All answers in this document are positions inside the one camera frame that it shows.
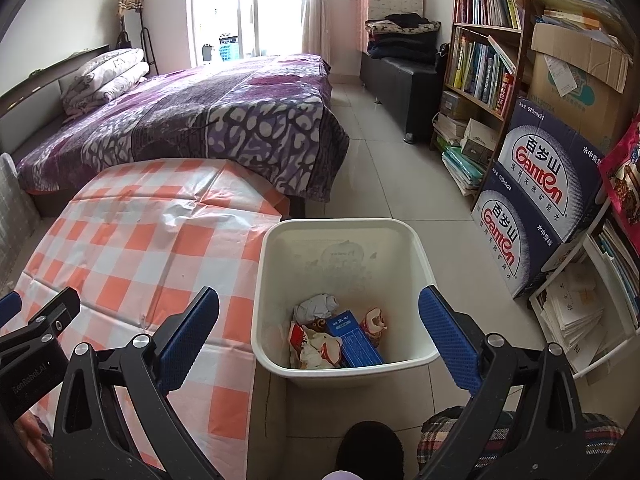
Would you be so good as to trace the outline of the black storage bench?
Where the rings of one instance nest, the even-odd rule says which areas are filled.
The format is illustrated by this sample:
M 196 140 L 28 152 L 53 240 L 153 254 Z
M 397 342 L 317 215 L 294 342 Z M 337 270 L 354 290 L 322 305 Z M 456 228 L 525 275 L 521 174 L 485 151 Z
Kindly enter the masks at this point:
M 399 126 L 409 144 L 428 143 L 440 109 L 446 58 L 432 65 L 361 53 L 360 80 Z

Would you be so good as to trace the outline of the red white wrapper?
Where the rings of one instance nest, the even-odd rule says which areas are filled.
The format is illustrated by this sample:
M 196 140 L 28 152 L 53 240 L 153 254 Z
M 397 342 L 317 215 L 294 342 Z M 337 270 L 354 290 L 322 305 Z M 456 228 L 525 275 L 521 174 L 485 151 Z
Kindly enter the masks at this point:
M 299 370 L 333 370 L 342 362 L 340 337 L 319 333 L 292 322 L 288 331 L 290 362 Z

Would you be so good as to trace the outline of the blue white small box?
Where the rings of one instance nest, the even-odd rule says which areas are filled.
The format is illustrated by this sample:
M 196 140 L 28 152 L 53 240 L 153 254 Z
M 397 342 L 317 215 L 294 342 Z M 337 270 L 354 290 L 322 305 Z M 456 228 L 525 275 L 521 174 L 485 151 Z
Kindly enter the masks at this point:
M 332 337 L 341 341 L 342 367 L 366 367 L 384 363 L 352 312 L 345 311 L 329 318 L 326 328 Z

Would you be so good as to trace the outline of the wooden bookshelf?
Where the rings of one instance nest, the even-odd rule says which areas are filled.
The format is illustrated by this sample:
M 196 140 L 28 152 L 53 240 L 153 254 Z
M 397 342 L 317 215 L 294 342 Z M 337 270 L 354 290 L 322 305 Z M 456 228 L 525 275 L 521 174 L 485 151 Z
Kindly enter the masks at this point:
M 497 159 L 515 100 L 527 88 L 532 32 L 529 0 L 454 0 L 445 94 L 471 105 L 472 117 L 497 135 L 480 165 L 480 182 L 463 191 L 473 198 Z

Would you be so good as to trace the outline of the ganten water carton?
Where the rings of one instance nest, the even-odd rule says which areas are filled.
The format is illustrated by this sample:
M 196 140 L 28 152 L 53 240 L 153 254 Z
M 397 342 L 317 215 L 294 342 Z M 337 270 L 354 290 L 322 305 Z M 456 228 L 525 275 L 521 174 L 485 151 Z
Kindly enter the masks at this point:
M 472 218 L 514 298 L 536 287 L 560 264 L 568 249 L 546 217 L 499 166 L 488 171 Z
M 576 130 L 519 98 L 498 163 L 566 242 L 584 227 L 597 203 L 602 158 L 602 152 Z

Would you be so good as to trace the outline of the small red white cup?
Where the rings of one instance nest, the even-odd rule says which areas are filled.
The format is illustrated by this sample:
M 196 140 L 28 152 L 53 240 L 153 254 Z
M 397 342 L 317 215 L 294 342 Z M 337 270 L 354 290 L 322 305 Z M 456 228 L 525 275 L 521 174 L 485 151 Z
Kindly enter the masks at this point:
M 373 348 L 378 348 L 387 330 L 384 314 L 381 308 L 370 309 L 360 323 L 363 333 Z

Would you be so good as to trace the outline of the white folded pillow quilt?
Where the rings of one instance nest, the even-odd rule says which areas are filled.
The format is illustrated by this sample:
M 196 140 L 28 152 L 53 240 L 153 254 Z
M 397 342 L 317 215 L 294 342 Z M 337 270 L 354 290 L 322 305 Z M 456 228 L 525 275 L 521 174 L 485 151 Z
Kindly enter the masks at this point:
M 142 49 L 117 49 L 100 54 L 74 73 L 62 96 L 67 116 L 87 114 L 114 101 L 149 73 Z

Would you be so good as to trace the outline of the white plastic trash bin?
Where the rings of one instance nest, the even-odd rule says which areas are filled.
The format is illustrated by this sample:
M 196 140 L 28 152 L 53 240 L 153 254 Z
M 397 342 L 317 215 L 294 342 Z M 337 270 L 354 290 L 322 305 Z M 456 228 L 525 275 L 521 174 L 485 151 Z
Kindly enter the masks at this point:
M 290 220 L 262 241 L 250 343 L 269 373 L 304 388 L 349 388 L 430 364 L 439 354 L 418 313 L 435 278 L 420 237 L 389 219 Z M 288 330 L 295 306 L 319 294 L 362 320 L 373 308 L 387 325 L 372 366 L 301 370 L 291 361 Z

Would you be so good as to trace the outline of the brown cardboard box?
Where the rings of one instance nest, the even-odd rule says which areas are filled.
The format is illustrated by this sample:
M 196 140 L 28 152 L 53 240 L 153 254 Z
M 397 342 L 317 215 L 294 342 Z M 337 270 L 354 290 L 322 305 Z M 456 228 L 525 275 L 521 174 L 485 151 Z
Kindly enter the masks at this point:
M 631 60 L 616 47 L 558 25 L 535 25 L 527 97 L 606 154 L 615 130 Z

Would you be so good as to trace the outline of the orange white checkered tablecloth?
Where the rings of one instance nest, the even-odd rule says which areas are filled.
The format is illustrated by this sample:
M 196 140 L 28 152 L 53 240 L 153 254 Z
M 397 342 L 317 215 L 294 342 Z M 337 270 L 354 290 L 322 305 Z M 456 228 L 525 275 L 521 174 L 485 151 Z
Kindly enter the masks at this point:
M 169 400 L 204 454 L 228 479 L 247 473 L 256 359 L 250 326 L 266 232 L 288 211 L 268 181 L 234 162 L 165 159 L 107 169 L 68 203 L 17 278 L 23 326 L 64 287 L 79 314 L 65 351 L 87 341 L 123 346 L 182 311 L 204 287 L 218 320 Z

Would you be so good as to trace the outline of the purple patterned bed blanket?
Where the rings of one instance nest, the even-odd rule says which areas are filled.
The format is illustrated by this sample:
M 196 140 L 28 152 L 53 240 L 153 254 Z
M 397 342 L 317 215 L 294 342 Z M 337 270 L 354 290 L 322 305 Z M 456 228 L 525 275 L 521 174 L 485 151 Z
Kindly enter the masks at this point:
M 296 54 L 152 77 L 37 142 L 17 159 L 18 180 L 50 194 L 130 162 L 228 159 L 288 197 L 326 203 L 349 147 L 330 70 L 319 55 Z

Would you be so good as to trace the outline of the folded clothes pile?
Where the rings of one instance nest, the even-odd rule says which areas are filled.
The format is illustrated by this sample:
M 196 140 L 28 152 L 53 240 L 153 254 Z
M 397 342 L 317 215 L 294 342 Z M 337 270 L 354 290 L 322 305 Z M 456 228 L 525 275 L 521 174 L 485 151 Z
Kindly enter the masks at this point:
M 420 14 L 388 14 L 380 20 L 367 20 L 367 55 L 370 58 L 432 65 L 437 53 L 436 40 L 442 24 Z

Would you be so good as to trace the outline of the lower Ganten water carton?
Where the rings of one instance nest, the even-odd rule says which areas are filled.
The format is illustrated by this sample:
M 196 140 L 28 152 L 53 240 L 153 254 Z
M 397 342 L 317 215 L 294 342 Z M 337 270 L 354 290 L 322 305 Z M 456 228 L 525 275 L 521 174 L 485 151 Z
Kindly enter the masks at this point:
M 536 287 L 560 264 L 568 249 L 546 217 L 499 166 L 488 171 L 472 218 L 514 298 Z

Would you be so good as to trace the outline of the white paper ball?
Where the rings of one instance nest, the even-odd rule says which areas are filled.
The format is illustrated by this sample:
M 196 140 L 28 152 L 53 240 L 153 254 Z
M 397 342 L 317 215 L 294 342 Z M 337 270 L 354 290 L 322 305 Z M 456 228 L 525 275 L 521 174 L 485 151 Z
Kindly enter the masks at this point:
M 335 296 L 319 294 L 295 306 L 292 317 L 296 323 L 307 325 L 330 318 L 339 306 Z

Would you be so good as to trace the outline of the upper Ganten water carton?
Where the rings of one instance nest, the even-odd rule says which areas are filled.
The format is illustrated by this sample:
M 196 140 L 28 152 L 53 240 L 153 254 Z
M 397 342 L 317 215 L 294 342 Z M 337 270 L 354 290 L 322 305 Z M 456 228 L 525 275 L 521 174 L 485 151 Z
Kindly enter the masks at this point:
M 519 98 L 498 163 L 566 242 L 584 227 L 597 203 L 602 158 L 602 152 L 576 130 Z

